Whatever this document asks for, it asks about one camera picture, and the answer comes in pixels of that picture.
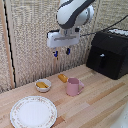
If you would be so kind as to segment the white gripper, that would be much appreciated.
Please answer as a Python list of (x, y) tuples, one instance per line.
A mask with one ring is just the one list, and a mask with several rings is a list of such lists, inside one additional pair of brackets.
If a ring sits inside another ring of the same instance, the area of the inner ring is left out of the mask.
[[(75, 45), (79, 42), (80, 34), (76, 32), (75, 34), (62, 35), (59, 31), (49, 32), (47, 34), (47, 46), (50, 48), (62, 47)], [(67, 48), (66, 55), (71, 52), (70, 48)], [(59, 52), (55, 50), (53, 52), (54, 57), (58, 60)]]

